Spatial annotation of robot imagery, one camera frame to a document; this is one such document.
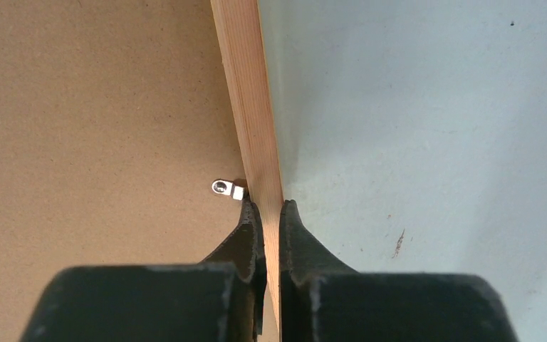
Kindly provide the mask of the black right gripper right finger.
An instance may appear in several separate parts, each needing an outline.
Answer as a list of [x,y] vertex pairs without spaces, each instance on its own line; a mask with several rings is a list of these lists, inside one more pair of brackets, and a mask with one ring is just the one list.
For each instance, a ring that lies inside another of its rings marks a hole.
[[279,225],[282,341],[516,341],[500,296],[473,274],[363,273],[303,225]]

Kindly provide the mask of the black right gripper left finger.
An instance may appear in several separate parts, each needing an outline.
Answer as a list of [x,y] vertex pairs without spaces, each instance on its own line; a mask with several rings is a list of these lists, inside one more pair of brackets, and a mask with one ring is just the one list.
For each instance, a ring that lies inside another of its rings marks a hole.
[[256,341],[266,258],[259,210],[196,264],[75,266],[45,287],[22,341]]

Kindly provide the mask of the brown cardboard backing board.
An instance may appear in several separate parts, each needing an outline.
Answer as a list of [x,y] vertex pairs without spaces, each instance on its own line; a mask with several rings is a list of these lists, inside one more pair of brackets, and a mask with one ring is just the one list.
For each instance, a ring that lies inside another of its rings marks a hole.
[[0,1],[0,341],[64,268],[203,259],[243,175],[208,1]]

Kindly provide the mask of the orange wooden picture frame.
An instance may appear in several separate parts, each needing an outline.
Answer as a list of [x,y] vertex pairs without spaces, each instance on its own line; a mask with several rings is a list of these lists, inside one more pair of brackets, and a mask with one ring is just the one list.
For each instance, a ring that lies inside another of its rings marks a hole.
[[259,208],[273,314],[282,328],[279,223],[283,190],[257,1],[212,1],[234,123],[251,200]]

